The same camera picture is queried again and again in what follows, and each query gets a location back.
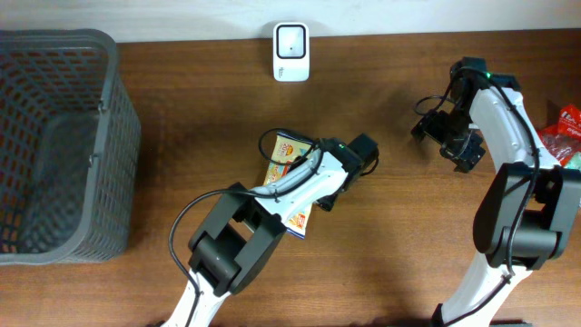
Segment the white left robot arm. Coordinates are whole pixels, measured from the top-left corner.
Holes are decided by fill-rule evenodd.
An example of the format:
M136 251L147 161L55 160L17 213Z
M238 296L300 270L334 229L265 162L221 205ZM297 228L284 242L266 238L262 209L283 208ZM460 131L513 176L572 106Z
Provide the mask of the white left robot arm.
M180 218L195 204L219 198L188 242L190 259L176 263L187 284L165 325L209 325L225 300L259 275L290 218L312 204L330 211L338 196L378 161L378 145L366 134L348 144L321 138L278 181L252 189L235 183L189 202Z

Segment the yellow wet wipes pack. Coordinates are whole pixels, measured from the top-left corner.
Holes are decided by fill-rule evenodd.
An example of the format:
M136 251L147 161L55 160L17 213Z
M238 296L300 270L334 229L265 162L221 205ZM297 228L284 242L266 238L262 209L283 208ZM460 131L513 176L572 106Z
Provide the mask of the yellow wet wipes pack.
M309 148L309 143L291 138L283 132L277 132L271 159L278 163L284 163L284 165L269 163L263 184L266 185L280 180L290 170L288 164L294 163L299 156L307 153ZM310 204L292 216L284 224L287 227L287 232L304 239L311 210L312 205Z

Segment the teal tissue pack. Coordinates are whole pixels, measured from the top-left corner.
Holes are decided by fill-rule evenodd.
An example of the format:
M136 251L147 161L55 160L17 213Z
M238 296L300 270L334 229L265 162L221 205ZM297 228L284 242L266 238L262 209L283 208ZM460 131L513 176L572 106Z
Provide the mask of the teal tissue pack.
M566 163L566 169L577 169L581 170L581 153L575 153Z

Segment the red snack bag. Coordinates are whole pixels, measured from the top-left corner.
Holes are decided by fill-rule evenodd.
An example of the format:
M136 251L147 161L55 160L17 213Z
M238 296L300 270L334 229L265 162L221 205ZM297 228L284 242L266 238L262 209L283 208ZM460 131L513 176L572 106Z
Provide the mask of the red snack bag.
M557 123L537 133L546 149L565 167L580 152L580 110L573 104L564 106Z

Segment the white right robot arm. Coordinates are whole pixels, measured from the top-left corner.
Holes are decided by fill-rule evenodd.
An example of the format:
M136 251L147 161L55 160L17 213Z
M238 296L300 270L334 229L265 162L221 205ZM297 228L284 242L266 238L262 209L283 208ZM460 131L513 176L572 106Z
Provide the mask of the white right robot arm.
M457 171L490 154L496 176L475 214L475 256L433 326L489 326L509 294L532 272L559 258L580 204L580 172L543 145L511 74L492 73L485 59L454 63L438 105L422 113L413 138L435 141ZM450 111L441 105L451 102Z

